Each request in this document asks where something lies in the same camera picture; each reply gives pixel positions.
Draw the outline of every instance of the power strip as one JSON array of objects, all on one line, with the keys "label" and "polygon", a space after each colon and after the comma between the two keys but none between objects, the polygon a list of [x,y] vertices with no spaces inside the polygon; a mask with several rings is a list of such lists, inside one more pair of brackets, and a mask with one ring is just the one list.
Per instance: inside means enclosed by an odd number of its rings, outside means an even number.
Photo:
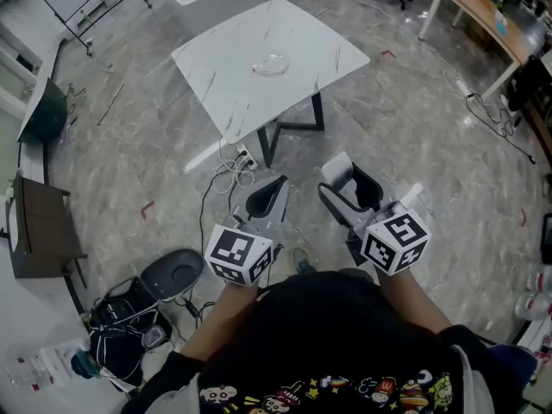
[{"label": "power strip", "polygon": [[244,167],[246,170],[255,170],[259,165],[257,164],[257,161],[255,161],[255,158],[251,154],[251,152],[248,151],[248,148],[245,147],[243,144],[238,144],[238,153],[245,152],[247,155],[243,157],[244,161],[253,161],[253,164],[250,164],[247,167]]},{"label": "power strip", "polygon": [[461,78],[456,78],[455,82],[456,82],[456,85],[458,86],[458,89],[460,89],[460,92],[462,92],[462,95],[464,97],[468,97],[473,93],[467,88],[466,83],[464,83],[464,81]]}]

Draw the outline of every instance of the cartoon print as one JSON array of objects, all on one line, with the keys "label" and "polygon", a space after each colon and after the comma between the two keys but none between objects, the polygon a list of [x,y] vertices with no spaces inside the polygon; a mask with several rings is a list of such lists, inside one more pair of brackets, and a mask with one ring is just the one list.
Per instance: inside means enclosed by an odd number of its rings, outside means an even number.
[{"label": "cartoon print", "polygon": [[238,411],[238,410],[239,410],[239,408],[234,404],[230,404],[229,407],[228,406],[223,407],[224,414],[230,414],[230,412]]},{"label": "cartoon print", "polygon": [[422,388],[429,386],[433,381],[433,376],[427,369],[423,369],[416,376],[416,383],[418,383]]},{"label": "cartoon print", "polygon": [[433,395],[433,409],[443,408],[446,411],[452,403],[452,385],[450,374],[443,373],[442,377],[428,390]]},{"label": "cartoon print", "polygon": [[301,402],[297,395],[301,386],[303,386],[303,382],[298,381],[292,386],[284,386],[275,396],[266,396],[262,401],[262,409],[269,414],[288,412],[290,405],[299,405]]},{"label": "cartoon print", "polygon": [[321,388],[341,388],[346,385],[348,385],[348,380],[343,377],[324,376],[320,379]]},{"label": "cartoon print", "polygon": [[306,395],[308,398],[314,400],[315,398],[318,397],[318,389],[317,388],[311,388],[309,391],[306,392]]},{"label": "cartoon print", "polygon": [[378,385],[378,382],[376,380],[372,379],[371,377],[366,377],[360,382],[360,384],[356,386],[354,390],[363,398],[370,398],[370,395],[368,393],[376,385]]},{"label": "cartoon print", "polygon": [[205,388],[199,392],[199,398],[207,405],[225,405],[231,398],[233,398],[238,391],[233,386],[213,386],[211,388]]},{"label": "cartoon print", "polygon": [[370,399],[381,408],[389,401],[393,391],[395,391],[395,383],[396,382],[393,377],[385,377],[375,387],[370,395]]},{"label": "cartoon print", "polygon": [[256,405],[260,402],[260,400],[258,400],[257,398],[255,397],[249,397],[249,396],[246,396],[245,399],[244,399],[244,402],[243,404],[244,405]]},{"label": "cartoon print", "polygon": [[414,380],[409,380],[401,386],[399,400],[405,408],[405,414],[417,414],[430,404],[423,394],[422,388]]}]

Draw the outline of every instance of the electrical outlet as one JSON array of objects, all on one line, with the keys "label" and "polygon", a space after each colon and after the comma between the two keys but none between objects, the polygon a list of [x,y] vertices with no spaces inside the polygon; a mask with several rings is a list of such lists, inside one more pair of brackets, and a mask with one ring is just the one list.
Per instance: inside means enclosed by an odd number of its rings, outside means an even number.
[{"label": "electrical outlet", "polygon": [[255,158],[251,154],[251,152],[248,151],[248,148],[245,147],[243,144],[238,145],[238,153],[241,152],[247,152],[247,155],[243,157],[245,161],[250,160],[253,161],[253,164],[246,167],[246,170],[255,170],[258,167],[257,161],[255,161]]}]

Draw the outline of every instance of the marble tabletop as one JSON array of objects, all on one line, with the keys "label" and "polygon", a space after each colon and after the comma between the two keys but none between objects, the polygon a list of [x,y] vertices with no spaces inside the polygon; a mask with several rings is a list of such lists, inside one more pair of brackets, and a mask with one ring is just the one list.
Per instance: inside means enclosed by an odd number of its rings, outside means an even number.
[{"label": "marble tabletop", "polygon": [[[289,60],[280,75],[254,72],[268,53]],[[172,58],[228,143],[265,126],[370,59],[286,0],[271,0],[188,41]]]}]

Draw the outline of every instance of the wooden desk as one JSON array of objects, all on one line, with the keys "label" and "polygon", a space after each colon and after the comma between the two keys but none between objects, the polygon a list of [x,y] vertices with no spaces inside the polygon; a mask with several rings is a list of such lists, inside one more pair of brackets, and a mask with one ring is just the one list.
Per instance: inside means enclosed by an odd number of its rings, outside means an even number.
[{"label": "wooden desk", "polygon": [[[511,65],[500,75],[491,87],[489,87],[485,93],[482,95],[483,99],[488,98],[493,92],[495,92],[513,73],[518,67],[520,67],[527,59],[530,54],[530,46],[524,34],[521,32],[519,27],[511,19],[508,19],[508,34],[504,35],[499,32],[496,27],[495,21],[495,12],[496,5],[491,0],[452,0],[459,6],[458,13],[452,25],[455,27],[458,24],[462,14],[466,12],[469,14],[477,23],[479,23],[497,43],[510,55],[512,60]],[[428,30],[428,27],[431,24],[431,20],[437,9],[441,0],[433,0],[431,4],[430,12],[425,19],[425,23],[422,26],[420,35],[418,38],[423,40],[425,33]]]},{"label": "wooden desk", "polygon": [[17,233],[15,239],[12,235],[9,239],[16,279],[64,276],[69,274],[66,266],[70,260],[87,257],[82,253],[71,214],[64,202],[67,196],[68,191],[16,177],[16,229],[8,226],[9,233]]}]

